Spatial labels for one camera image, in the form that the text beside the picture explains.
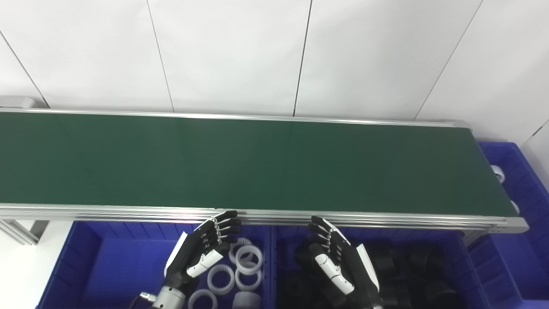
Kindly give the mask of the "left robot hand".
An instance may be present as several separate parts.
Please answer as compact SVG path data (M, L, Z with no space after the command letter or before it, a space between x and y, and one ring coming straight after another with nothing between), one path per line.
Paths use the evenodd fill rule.
M206 219L192 233L183 233L167 260L163 286L190 296L199 276L228 255L240 232L238 212L229 210Z

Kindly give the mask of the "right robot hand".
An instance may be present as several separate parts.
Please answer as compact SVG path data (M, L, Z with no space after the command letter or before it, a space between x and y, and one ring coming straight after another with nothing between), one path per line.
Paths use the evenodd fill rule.
M308 247L320 273L346 297L352 309L382 309L376 270L365 245L354 246L338 227L311 216Z

